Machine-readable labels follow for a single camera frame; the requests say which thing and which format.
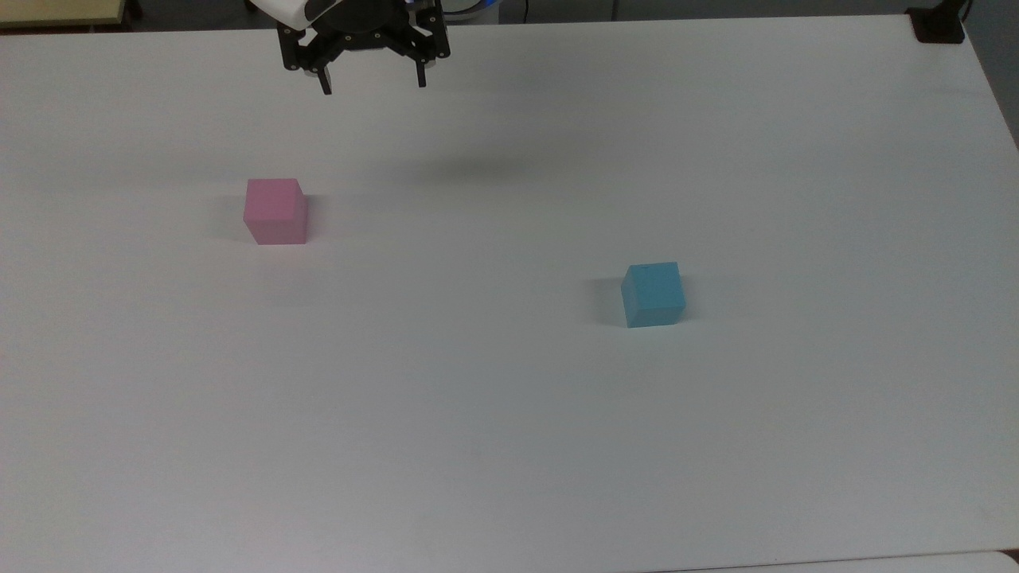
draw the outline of white table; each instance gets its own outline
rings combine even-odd
[[[716,573],[1019,573],[1019,565],[1000,553],[972,553],[741,567],[712,569],[712,571]]]
[[[1019,545],[1019,154],[969,44],[450,37],[332,97],[271,31],[0,38],[4,570]],[[312,242],[258,247],[245,181],[288,176]],[[669,260],[687,319],[623,327]]]

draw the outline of foam block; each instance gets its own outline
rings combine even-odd
[[[680,265],[676,263],[632,265],[622,289],[630,328],[676,324],[687,308]]]
[[[298,179],[248,179],[245,224],[259,245],[308,243],[308,198]]]

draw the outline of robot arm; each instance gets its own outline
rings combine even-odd
[[[304,69],[332,93],[326,66],[347,51],[389,48],[414,60],[418,86],[425,65],[449,57],[440,0],[252,0],[278,23],[287,69]],[[308,29],[315,37],[302,44]]]

